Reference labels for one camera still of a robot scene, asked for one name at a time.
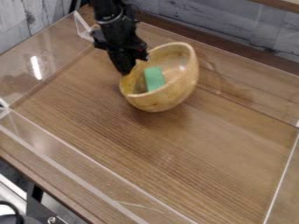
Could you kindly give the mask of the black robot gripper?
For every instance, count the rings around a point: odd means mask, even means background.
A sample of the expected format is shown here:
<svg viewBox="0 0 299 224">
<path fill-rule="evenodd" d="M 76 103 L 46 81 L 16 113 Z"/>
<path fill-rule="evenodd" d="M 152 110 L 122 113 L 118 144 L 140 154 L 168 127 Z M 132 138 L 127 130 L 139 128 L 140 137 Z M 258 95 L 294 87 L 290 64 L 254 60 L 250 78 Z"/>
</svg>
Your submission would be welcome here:
<svg viewBox="0 0 299 224">
<path fill-rule="evenodd" d="M 136 34 L 138 19 L 131 14 L 95 15 L 99 29 L 91 35 L 95 47 L 107 51 L 116 70 L 128 75 L 136 60 L 148 60 L 147 43 Z"/>
</svg>

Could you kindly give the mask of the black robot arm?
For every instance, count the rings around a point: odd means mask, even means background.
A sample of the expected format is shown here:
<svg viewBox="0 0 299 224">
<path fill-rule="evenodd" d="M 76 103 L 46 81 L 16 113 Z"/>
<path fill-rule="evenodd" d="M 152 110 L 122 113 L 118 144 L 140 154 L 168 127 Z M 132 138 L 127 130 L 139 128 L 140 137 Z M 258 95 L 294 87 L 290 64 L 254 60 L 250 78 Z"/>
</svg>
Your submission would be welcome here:
<svg viewBox="0 0 299 224">
<path fill-rule="evenodd" d="M 132 5 L 123 0 L 94 0 L 99 28 L 91 32 L 94 46 L 107 51 L 116 70 L 128 75 L 138 60 L 148 60 L 147 43 L 136 34 Z"/>
</svg>

